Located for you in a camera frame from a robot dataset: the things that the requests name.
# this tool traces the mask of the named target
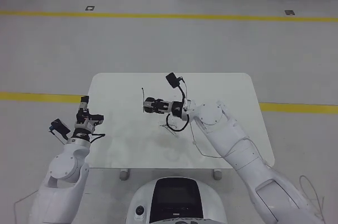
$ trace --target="white cable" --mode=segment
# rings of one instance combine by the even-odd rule
[[[13,213],[14,213],[14,223],[15,223],[15,224],[17,224],[16,204],[19,203],[19,202],[21,202],[22,200],[24,200],[24,199],[26,199],[26,198],[32,196],[32,195],[35,194],[37,191],[38,191],[38,190],[36,190],[36,191],[34,191],[34,192],[28,194],[28,195],[25,196],[24,198],[21,198],[21,199],[19,199],[18,201],[14,202],[14,204],[13,204]]]
[[[263,158],[262,158],[262,156],[261,156],[261,154],[260,154],[260,152],[259,152],[259,150],[258,150],[256,144],[255,144],[251,139],[249,139],[249,138],[247,138],[247,137],[243,137],[243,138],[240,138],[239,140],[237,140],[237,142],[235,142],[235,144],[230,148],[230,150],[229,150],[224,156],[209,156],[209,155],[204,155],[204,154],[201,152],[201,150],[198,148],[198,146],[197,146],[197,143],[196,143],[196,141],[195,141],[195,135],[193,134],[193,130],[192,130],[192,125],[191,125],[191,123],[190,123],[190,129],[191,129],[191,134],[192,134],[192,139],[193,139],[193,142],[192,142],[192,143],[196,146],[197,150],[199,151],[199,153],[200,153],[202,156],[209,157],[209,158],[226,158],[226,157],[229,156],[231,150],[232,150],[232,149],[233,149],[240,141],[243,141],[243,140],[249,140],[249,141],[254,145],[254,147],[256,148],[256,151],[258,152],[258,154],[259,154],[261,160],[262,160],[264,163],[266,163],[266,161],[263,160]]]
[[[312,187],[312,189],[313,189],[313,191],[314,191],[314,194],[316,195],[316,200],[317,200],[319,209],[318,209],[316,206],[314,206],[314,205],[313,205],[313,206],[316,208],[316,210],[319,211],[319,213],[320,213],[320,215],[321,215],[321,217],[322,217],[323,223],[326,224],[325,217],[323,216],[323,202],[324,202],[325,198],[324,198],[324,197],[322,198],[322,204],[321,204],[320,199],[318,198],[317,191],[316,191],[316,189],[314,188],[314,186],[313,186],[313,184],[311,183],[311,181],[310,181],[310,180],[308,179],[308,177],[306,177],[305,175],[301,175],[301,176],[299,177],[299,185],[300,185],[300,187],[301,187],[301,190],[302,190],[304,196],[305,196],[311,203],[312,203],[312,200],[314,200],[314,199],[309,198],[309,196],[307,195],[307,193],[304,191],[304,189],[303,189],[303,187],[302,187],[302,178],[305,178],[305,179],[309,182],[310,186]]]

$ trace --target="yellow stripe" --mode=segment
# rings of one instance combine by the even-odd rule
[[[63,102],[79,103],[79,95],[58,94],[25,94],[19,92],[0,92],[0,100],[31,101],[31,102]],[[337,105],[312,105],[312,104],[277,104],[261,102],[261,111],[275,111],[286,113],[311,113],[311,114],[338,114]]]
[[[275,104],[270,102],[261,102],[260,108],[261,111],[286,113],[338,114],[337,105]]]
[[[0,92],[0,100],[12,101],[32,101],[32,102],[80,102],[78,95],[59,95],[59,94],[25,94],[20,92]]]
[[[101,17],[101,18],[176,18],[190,20],[251,20],[287,22],[338,22],[330,17],[295,16],[245,16],[245,15],[195,15],[195,14],[147,14],[147,13],[100,13],[100,12],[20,12],[0,11],[6,16],[52,16],[52,17]]]

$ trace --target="white table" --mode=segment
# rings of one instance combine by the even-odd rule
[[[143,113],[143,95],[181,101],[181,93],[165,79],[167,73],[99,73],[89,89],[91,114],[103,114],[86,162],[94,168],[232,169],[221,158],[203,157],[192,144],[190,128],[173,136],[160,124],[166,115]],[[188,87],[196,105],[221,100],[256,143],[262,157],[275,162],[260,106],[249,75],[244,73],[176,73]],[[178,128],[184,122],[175,119]],[[218,156],[195,123],[196,142],[206,155]]]

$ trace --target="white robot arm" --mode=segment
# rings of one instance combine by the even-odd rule
[[[182,102],[166,102],[149,97],[143,104],[145,111],[171,112],[187,121],[186,125],[194,120],[218,154],[241,177],[251,202],[266,224],[322,223],[302,193],[288,179],[265,164],[254,143],[222,102],[195,106],[192,101],[185,100],[179,86],[182,77],[176,78],[171,73],[166,79],[173,88],[179,87],[183,95]],[[174,130],[170,125],[168,127],[173,131],[182,130]]]
[[[69,130],[61,124],[61,128],[65,130],[64,133],[59,132],[68,141],[64,145],[64,151],[49,165],[47,175],[34,200],[29,224],[72,223],[75,218],[89,174],[89,165],[84,162],[89,154],[89,134],[93,134],[95,126],[104,120],[102,115],[89,113],[88,102],[88,96],[82,97],[76,115],[75,131],[70,139],[66,137]],[[59,119],[52,123],[51,128],[58,123],[60,123]],[[75,183],[75,185],[69,188],[58,188],[58,180]]]

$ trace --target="white floor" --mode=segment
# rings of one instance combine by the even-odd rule
[[[0,10],[135,13],[227,13],[338,17],[338,1],[0,1]],[[259,101],[338,104],[338,23],[52,18],[0,16],[0,91],[86,94],[100,72],[245,72]],[[76,104],[0,101],[0,223],[13,223],[13,202],[36,190],[61,144],[47,129],[73,124]],[[264,112],[277,170],[296,186],[301,174],[325,196],[338,223],[338,115]],[[74,223],[123,223],[142,184],[183,175],[216,189],[229,223],[263,223],[243,183],[226,170],[91,170]],[[31,200],[18,205],[26,223]]]

